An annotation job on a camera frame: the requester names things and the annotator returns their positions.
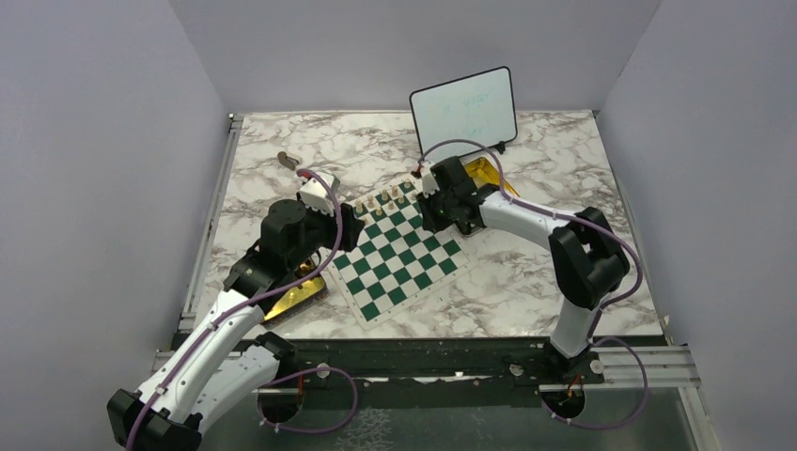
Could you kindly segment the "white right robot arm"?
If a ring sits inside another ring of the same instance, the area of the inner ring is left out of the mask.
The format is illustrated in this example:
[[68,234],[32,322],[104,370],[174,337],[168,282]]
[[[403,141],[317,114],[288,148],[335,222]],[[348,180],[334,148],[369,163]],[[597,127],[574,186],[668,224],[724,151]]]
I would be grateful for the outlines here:
[[424,229],[455,226],[507,232],[547,250],[564,296],[554,332],[544,347],[542,369],[552,381],[575,375],[586,358],[601,302],[615,292],[631,265],[600,210],[559,212],[510,194],[504,182],[477,185],[457,157],[412,173],[421,183],[417,202]]

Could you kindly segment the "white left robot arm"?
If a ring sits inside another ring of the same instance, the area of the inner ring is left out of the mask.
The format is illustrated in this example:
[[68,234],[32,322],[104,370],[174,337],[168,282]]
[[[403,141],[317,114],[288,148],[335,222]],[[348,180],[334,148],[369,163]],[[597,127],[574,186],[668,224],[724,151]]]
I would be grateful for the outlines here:
[[233,265],[206,317],[155,374],[108,401],[116,442],[127,450],[196,450],[255,388],[291,381],[294,347],[274,333],[260,335],[239,362],[227,357],[283,293],[300,284],[304,263],[321,248],[352,251],[364,226],[346,203],[339,212],[315,211],[294,199],[272,204],[259,239]]

